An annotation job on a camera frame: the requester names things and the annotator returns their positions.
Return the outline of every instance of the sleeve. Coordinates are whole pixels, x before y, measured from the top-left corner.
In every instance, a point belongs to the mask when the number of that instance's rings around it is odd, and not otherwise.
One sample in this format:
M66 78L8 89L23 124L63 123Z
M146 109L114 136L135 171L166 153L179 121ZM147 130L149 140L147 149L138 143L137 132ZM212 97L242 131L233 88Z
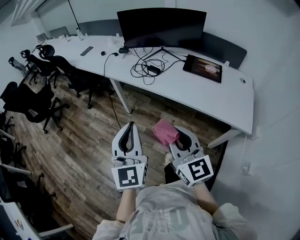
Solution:
M119 221L103 220L98 226L93 240L114 240L119 235L124 224Z
M213 215L219 239L233 239L233 234L239 240L256 240L255 230L244 219L237 207L231 203L222 205Z

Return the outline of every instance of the electrical outlet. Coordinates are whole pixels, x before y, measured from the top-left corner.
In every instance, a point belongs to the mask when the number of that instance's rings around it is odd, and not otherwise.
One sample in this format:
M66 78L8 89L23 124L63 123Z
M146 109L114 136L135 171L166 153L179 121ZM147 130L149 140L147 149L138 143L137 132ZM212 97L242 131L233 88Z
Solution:
M243 175L253 175L253 166L251 163L246 162L242 164L242 174Z

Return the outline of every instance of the monitor stand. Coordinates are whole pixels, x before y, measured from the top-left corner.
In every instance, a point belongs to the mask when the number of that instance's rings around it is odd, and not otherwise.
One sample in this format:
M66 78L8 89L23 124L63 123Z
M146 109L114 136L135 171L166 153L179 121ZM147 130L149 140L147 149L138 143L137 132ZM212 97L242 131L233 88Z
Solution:
M159 53L159 52L161 52L161 51L170 54L171 56L177 58L177 59L180 60L180 61L185 62L185 60L182 60L182 59L180 59L179 57L175 56L173 53L171 53L171 52L169 52L168 50L164 49L164 47L161 47L161 49L159 49L158 51L156 51L155 53L151 54L150 56L148 56L147 58L145 58L145 59L143 59L143 60L146 60L146 59L148 59L149 57L152 57L153 55L155 55L156 53Z

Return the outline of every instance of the white cable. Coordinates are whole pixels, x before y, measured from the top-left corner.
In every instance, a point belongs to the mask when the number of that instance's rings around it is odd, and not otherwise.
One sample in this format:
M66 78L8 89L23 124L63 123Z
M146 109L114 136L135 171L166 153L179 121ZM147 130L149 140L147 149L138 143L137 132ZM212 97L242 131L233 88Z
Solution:
M247 140L247 134L245 134L244 147L243 147L242 154L240 155L240 166L242 166L242 159L243 159L244 150L245 150L245 146L246 146L246 140Z

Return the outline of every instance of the sticker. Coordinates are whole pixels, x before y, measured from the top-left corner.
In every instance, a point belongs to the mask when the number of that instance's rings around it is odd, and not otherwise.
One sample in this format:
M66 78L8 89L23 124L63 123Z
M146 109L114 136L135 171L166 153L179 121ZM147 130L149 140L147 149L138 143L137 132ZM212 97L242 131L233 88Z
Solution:
M144 170L144 177L142 179L142 183L145 184L145 181L146 181L146 174L147 174L147 168L145 167L145 170Z
M130 187L139 184L136 167L118 169L120 187Z
M187 179L187 177L182 173L182 171L178 170L178 176L181 178L181 180L188 186L190 184L190 181Z
M207 175L210 175L210 170L204 158L188 164L188 167L195 181L200 178L206 177Z
M21 222L21 220L19 218L17 220L17 223L18 223L19 227L22 229L22 231L24 231L23 224L22 224L22 222Z

